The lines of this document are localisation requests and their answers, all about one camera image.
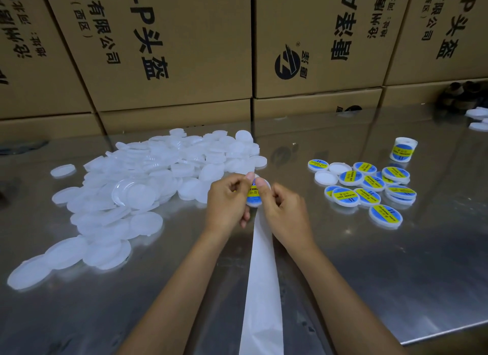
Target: paper strip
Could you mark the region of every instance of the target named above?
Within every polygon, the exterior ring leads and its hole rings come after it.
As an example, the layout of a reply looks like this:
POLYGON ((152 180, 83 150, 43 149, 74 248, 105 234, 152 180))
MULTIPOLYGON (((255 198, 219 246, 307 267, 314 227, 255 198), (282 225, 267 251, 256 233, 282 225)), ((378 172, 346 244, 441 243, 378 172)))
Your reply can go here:
POLYGON ((273 239, 264 210, 259 207, 254 221, 239 355, 283 354, 283 318, 273 239))

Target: hand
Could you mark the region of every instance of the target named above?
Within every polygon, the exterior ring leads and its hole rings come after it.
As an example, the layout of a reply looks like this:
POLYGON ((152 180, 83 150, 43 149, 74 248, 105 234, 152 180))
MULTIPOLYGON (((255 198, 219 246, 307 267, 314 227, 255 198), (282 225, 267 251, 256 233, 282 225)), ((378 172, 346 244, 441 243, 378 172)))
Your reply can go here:
POLYGON ((278 183, 270 189, 262 178, 256 186, 271 231, 288 253, 315 247, 305 200, 278 183))
POLYGON ((231 174, 213 182, 208 192, 205 230, 223 233, 227 238, 237 222, 245 228, 249 218, 246 206, 247 193, 251 189, 254 173, 245 176, 231 174))

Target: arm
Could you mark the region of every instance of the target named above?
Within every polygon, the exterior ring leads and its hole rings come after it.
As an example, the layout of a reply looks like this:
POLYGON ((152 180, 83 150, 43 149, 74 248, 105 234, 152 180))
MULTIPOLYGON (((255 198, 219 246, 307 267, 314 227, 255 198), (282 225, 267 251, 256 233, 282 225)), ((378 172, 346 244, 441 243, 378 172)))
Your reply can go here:
POLYGON ((384 324, 352 290, 313 240, 302 197, 256 179, 266 219, 305 276, 339 355, 405 355, 384 324))
POLYGON ((203 233, 118 355, 183 353, 217 258, 235 225, 244 228, 249 220, 246 197, 252 179, 254 173, 233 174, 212 184, 203 233))

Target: stainless steel table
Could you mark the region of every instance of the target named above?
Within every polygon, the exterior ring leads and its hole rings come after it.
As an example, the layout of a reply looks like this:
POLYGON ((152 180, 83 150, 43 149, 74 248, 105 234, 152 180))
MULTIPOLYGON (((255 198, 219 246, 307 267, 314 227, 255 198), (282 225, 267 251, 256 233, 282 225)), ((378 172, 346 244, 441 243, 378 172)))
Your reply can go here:
MULTIPOLYGON (((191 134, 248 124, 188 128, 191 134)), ((404 344, 488 320, 488 135, 467 130, 464 117, 427 105, 288 117, 253 127, 268 166, 259 172, 305 197, 314 235, 340 273, 404 344), (369 161, 382 168, 397 136, 419 141, 407 170, 418 192, 402 226, 373 225, 365 210, 341 213, 314 183, 307 161, 369 161)), ((154 133, 110 138, 145 140, 154 133)), ((25 292, 6 284, 22 260, 76 235, 70 212, 50 198, 79 185, 82 165, 110 148, 104 138, 50 142, 0 158, 0 353, 107 354, 116 350, 198 238, 204 209, 178 198, 157 209, 164 229, 131 241, 133 253, 115 272, 82 264, 58 271, 25 292), (78 173, 52 179, 50 169, 73 163, 78 173)), ((186 353, 238 354, 252 225, 224 248, 192 329, 186 353)), ((279 243, 286 354, 330 354, 308 285, 279 243)))

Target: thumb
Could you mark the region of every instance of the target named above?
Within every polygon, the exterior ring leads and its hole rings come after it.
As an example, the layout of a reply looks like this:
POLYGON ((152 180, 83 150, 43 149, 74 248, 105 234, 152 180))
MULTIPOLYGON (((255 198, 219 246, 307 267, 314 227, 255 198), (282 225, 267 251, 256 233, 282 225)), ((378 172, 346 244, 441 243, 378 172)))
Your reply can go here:
POLYGON ((247 193, 249 193, 249 190, 251 189, 252 186, 252 181, 254 180, 254 173, 253 172, 248 172, 245 177, 241 179, 239 182, 239 188, 238 191, 241 193, 244 197, 247 197, 247 193))
POLYGON ((263 178, 256 178, 254 179, 255 184, 259 191, 259 196, 261 197, 261 201, 263 202, 263 206, 265 208, 265 213, 268 214, 274 208, 277 207, 276 200, 273 196, 273 192, 269 187, 268 183, 263 178))

